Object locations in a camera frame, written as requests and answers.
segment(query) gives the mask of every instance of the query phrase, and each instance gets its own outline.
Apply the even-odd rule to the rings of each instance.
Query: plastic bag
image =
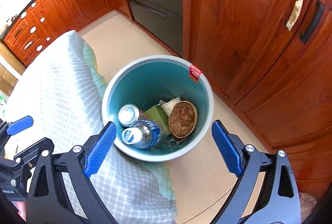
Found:
[[[316,206],[316,199],[308,193],[299,193],[301,206],[301,223],[311,214],[313,208]]]

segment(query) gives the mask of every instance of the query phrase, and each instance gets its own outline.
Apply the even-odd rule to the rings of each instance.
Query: coconut shell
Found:
[[[197,117],[195,106],[188,101],[181,101],[174,106],[168,118],[168,127],[176,138],[184,138],[194,131]]]

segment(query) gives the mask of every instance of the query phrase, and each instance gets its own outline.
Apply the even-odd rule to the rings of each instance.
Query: white paper cup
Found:
[[[177,98],[171,100],[170,102],[167,102],[167,103],[161,105],[161,108],[166,113],[166,115],[169,116],[171,114],[171,111],[173,110],[175,104],[177,104],[179,102],[181,102],[181,98],[177,97]]]

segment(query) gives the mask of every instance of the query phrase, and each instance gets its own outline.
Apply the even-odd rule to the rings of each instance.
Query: plastic bottle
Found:
[[[149,120],[137,120],[122,132],[123,142],[138,149],[159,146],[165,142],[167,136],[164,123]]]

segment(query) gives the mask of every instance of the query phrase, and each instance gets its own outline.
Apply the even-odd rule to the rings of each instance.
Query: white rim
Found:
[[[118,83],[118,79],[124,75],[127,74],[128,72],[130,72],[134,67],[136,67],[138,64],[139,65],[143,65],[140,64],[142,62],[144,63],[150,63],[150,61],[154,61],[155,59],[160,59],[161,61],[164,60],[165,62],[168,61],[177,61],[179,63],[179,65],[185,65],[188,68],[192,65],[190,62],[175,57],[175,56],[171,56],[171,55],[152,55],[152,56],[147,56],[147,57],[143,57],[140,59],[137,59],[129,64],[127,64],[125,67],[123,67],[114,77],[113,79],[110,81],[110,83],[108,84],[104,97],[103,97],[103,101],[102,101],[102,119],[103,119],[103,124],[106,125],[109,121],[109,118],[107,116],[107,101],[108,101],[108,97],[111,93],[111,89],[113,87],[115,87],[116,83]],[[115,139],[114,141],[114,145],[120,149],[122,152],[124,152],[127,155],[130,155],[131,157],[135,158],[135,159],[139,159],[139,160],[143,160],[143,161],[149,161],[149,162],[161,162],[161,161],[168,161],[171,159],[175,159],[183,154],[188,153],[191,149],[193,149],[205,136],[206,132],[209,130],[210,128],[210,124],[212,122],[212,117],[213,117],[213,110],[214,110],[214,101],[213,101],[213,94],[212,94],[212,89],[210,86],[210,83],[208,82],[207,78],[205,77],[205,75],[202,73],[200,75],[200,81],[203,83],[206,92],[207,92],[207,97],[208,97],[208,101],[209,101],[209,109],[207,112],[207,120],[205,122],[205,124],[203,125],[203,128],[200,132],[200,134],[188,145],[186,145],[185,147],[183,147],[181,150],[178,150],[176,152],[173,153],[169,153],[169,154],[164,154],[164,155],[150,155],[150,154],[145,154],[144,152],[136,152],[135,150],[131,149],[129,146],[127,146],[126,144],[124,144],[118,137]]]

